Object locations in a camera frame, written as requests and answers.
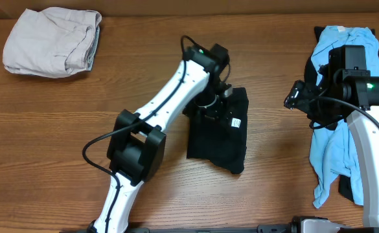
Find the black t-shirt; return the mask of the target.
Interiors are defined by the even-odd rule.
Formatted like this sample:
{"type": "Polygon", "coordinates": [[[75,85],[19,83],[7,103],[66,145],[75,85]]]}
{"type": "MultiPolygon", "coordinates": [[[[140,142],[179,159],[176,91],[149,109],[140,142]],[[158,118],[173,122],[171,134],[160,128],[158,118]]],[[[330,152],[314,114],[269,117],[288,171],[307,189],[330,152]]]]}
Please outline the black t-shirt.
{"type": "Polygon", "coordinates": [[[221,119],[190,117],[187,158],[207,159],[232,174],[242,173],[247,150],[248,105],[247,91],[239,87],[227,99],[227,109],[221,119]],[[242,121],[239,128],[231,127],[232,118],[242,121]]]}

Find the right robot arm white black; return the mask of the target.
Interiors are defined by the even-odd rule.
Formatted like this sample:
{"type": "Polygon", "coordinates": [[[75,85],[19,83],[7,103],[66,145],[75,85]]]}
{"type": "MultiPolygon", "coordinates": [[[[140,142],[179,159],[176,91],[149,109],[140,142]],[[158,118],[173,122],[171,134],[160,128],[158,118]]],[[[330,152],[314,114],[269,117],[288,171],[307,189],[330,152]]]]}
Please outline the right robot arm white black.
{"type": "Polygon", "coordinates": [[[332,49],[321,68],[323,80],[310,85],[297,80],[284,106],[298,109],[320,125],[344,119],[352,133],[363,184],[363,227],[349,228],[324,219],[303,219],[301,232],[379,232],[379,76],[367,69],[365,48],[332,49]]]}

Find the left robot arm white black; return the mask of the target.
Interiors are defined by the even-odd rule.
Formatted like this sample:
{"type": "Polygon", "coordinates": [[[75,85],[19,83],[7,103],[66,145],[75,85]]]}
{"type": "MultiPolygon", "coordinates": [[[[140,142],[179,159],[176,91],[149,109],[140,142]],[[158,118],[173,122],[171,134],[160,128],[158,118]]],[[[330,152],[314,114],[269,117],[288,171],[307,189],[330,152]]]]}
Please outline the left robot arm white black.
{"type": "Polygon", "coordinates": [[[226,98],[232,87],[220,80],[229,66],[228,50],[194,44],[183,51],[173,77],[147,104],[117,117],[107,156],[110,187],[100,216],[87,232],[125,232],[141,186],[159,169],[169,126],[184,114],[193,120],[228,124],[226,98]]]}

